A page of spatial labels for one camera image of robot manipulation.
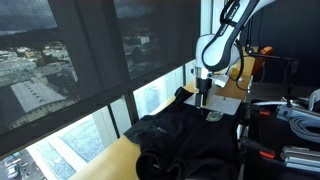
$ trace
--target table surface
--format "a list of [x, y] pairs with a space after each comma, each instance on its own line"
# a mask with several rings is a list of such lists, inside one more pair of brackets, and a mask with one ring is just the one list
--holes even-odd
[[[244, 71], [241, 76], [242, 81], [239, 82], [240, 87], [248, 87], [253, 64], [254, 58], [245, 57]], [[184, 88], [190, 92], [196, 92], [193, 82], [187, 84]], [[216, 94], [244, 101], [246, 93], [246, 91], [238, 89], [236, 84], [229, 79], [226, 86], [218, 89]], [[160, 112], [172, 103], [174, 99], [175, 97], [169, 98], [167, 102], [160, 105], [151, 114]], [[138, 179], [135, 165], [139, 155], [139, 146], [130, 142], [125, 136], [121, 136], [70, 179]]]

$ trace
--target wall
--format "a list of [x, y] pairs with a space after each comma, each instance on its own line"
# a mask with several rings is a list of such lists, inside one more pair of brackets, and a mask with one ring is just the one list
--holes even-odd
[[[318, 42], [320, 1], [276, 0], [253, 16], [252, 46], [273, 46], [274, 55], [293, 57], [300, 60], [296, 85], [320, 86], [320, 53]], [[245, 45], [247, 28], [241, 34]], [[266, 63], [264, 82], [282, 83], [283, 68], [277, 60]]]

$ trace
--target white cable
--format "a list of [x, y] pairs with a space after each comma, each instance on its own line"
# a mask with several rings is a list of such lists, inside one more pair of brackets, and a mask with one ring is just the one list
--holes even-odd
[[[268, 105], [286, 105], [287, 102], [284, 101], [267, 101], [267, 102], [257, 102], [254, 103], [256, 106], [268, 106]], [[291, 103], [292, 106], [299, 106], [299, 104]]]
[[320, 128], [320, 120], [304, 116], [294, 117], [289, 120], [292, 132], [302, 139], [320, 143], [320, 134], [311, 132], [307, 127]]

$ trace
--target black cloth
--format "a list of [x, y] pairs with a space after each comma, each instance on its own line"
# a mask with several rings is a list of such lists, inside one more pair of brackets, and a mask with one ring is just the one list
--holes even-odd
[[139, 179], [237, 179], [239, 113], [209, 122], [208, 111], [183, 103], [190, 92], [179, 88], [175, 95], [166, 109], [144, 116], [124, 134], [140, 145]]

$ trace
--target white robotic arm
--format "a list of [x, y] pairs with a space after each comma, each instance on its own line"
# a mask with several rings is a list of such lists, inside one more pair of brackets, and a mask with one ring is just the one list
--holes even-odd
[[211, 76], [214, 72], [235, 64], [240, 55], [235, 40], [246, 22], [259, 9], [275, 0], [229, 0], [222, 10], [221, 26], [216, 34], [201, 36], [197, 42], [195, 105], [206, 104], [208, 91], [211, 88]]

